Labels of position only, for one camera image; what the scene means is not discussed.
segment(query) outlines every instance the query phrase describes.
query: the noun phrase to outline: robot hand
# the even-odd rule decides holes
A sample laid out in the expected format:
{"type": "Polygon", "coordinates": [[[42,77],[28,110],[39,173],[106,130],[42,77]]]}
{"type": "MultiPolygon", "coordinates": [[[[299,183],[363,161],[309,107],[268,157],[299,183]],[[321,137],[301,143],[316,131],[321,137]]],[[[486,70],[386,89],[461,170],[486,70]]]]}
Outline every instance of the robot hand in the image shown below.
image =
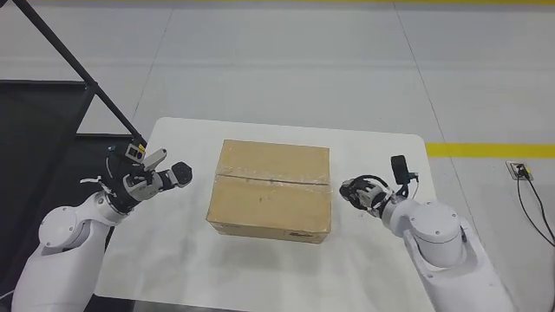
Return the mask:
{"type": "Polygon", "coordinates": [[[113,148],[106,158],[106,176],[85,179],[102,190],[77,207],[52,210],[39,227],[40,244],[25,264],[14,291],[14,312],[82,312],[95,291],[111,226],[159,192],[182,188],[193,170],[179,162],[156,172],[165,149],[144,157],[141,146],[124,152],[113,148]]]}
{"type": "Polygon", "coordinates": [[[495,273],[478,237],[464,218],[439,202],[423,205],[408,198],[408,184],[418,175],[408,172],[404,157],[391,159],[393,192],[373,175],[343,182],[339,192],[355,208],[380,218],[404,240],[431,303],[438,312],[514,311],[511,298],[495,273]]]}

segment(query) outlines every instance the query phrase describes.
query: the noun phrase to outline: cardboard box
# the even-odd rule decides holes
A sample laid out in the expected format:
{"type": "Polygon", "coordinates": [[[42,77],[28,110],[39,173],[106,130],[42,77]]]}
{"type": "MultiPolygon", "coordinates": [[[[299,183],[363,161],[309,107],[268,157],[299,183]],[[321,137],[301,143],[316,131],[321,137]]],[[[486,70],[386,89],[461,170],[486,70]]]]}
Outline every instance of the cardboard box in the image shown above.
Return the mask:
{"type": "Polygon", "coordinates": [[[330,150],[224,140],[206,220],[220,233],[321,243],[330,233],[330,150]]]}

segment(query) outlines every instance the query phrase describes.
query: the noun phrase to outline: white table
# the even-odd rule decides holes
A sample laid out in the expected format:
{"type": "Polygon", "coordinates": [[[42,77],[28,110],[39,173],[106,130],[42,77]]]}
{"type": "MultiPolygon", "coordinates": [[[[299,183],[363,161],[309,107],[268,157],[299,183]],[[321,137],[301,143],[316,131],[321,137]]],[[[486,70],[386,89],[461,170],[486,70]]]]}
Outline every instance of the white table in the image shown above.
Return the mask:
{"type": "Polygon", "coordinates": [[[404,154],[420,174],[416,199],[435,199],[415,135],[163,118],[147,151],[166,148],[159,169],[182,160],[193,182],[142,203],[116,227],[98,296],[257,312],[433,310],[402,240],[338,192],[322,244],[219,235],[205,217],[224,139],[329,147],[334,191],[365,173],[395,186],[389,159],[404,154]]]}

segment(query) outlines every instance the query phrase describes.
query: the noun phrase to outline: black pole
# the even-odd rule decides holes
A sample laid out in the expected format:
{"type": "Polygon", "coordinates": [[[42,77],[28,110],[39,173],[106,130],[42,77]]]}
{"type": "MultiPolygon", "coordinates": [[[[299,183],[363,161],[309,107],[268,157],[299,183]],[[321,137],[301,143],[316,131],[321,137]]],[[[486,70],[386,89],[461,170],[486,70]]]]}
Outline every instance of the black pole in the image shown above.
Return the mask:
{"type": "Polygon", "coordinates": [[[120,109],[114,104],[114,102],[108,97],[108,95],[100,88],[98,83],[93,79],[93,77],[85,70],[85,68],[77,61],[77,59],[69,52],[68,48],[63,44],[62,41],[54,34],[52,29],[46,24],[36,11],[29,5],[27,0],[11,0],[14,4],[21,10],[21,12],[35,25],[35,27],[42,33],[46,40],[54,46],[55,50],[66,60],[66,62],[75,70],[75,72],[91,87],[95,94],[101,98],[102,102],[112,111],[112,113],[117,117],[118,120],[127,128],[127,130],[143,145],[147,142],[140,136],[137,129],[133,127],[133,124],[125,117],[125,115],[120,111],[120,109]]]}

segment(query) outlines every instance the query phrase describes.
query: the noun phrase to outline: power cord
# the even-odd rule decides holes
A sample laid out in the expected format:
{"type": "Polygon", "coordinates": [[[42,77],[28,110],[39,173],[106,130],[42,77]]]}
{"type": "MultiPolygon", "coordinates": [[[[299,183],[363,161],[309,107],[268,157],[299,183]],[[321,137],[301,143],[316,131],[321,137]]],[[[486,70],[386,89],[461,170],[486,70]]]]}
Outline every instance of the power cord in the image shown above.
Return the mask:
{"type": "Polygon", "coordinates": [[[519,194],[519,201],[520,201],[520,206],[522,207],[522,211],[524,211],[524,214],[526,215],[526,218],[528,218],[528,221],[530,221],[530,223],[532,224],[534,229],[538,232],[538,234],[541,235],[541,237],[543,237],[544,240],[547,241],[548,244],[550,244],[552,247],[555,247],[555,236],[553,235],[553,231],[552,231],[551,226],[549,225],[549,223],[547,223],[547,217],[545,216],[544,203],[541,201],[541,198],[539,197],[538,192],[536,191],[536,188],[534,187],[534,184],[530,180],[530,174],[528,173],[528,171],[526,170],[524,165],[518,165],[517,168],[519,169],[518,174],[517,174],[517,192],[519,194]],[[544,224],[545,224],[545,227],[547,228],[547,231],[549,231],[549,235],[552,238],[551,241],[549,240],[549,238],[547,238],[546,235],[544,235],[544,233],[532,221],[532,219],[530,218],[530,215],[528,215],[528,212],[526,211],[526,208],[524,207],[524,203],[522,202],[522,197],[520,196],[520,179],[521,178],[524,178],[528,181],[528,183],[530,184],[530,187],[532,188],[532,190],[534,192],[534,195],[536,196],[536,199],[539,202],[539,209],[541,210],[541,217],[544,221],[544,224]]]}

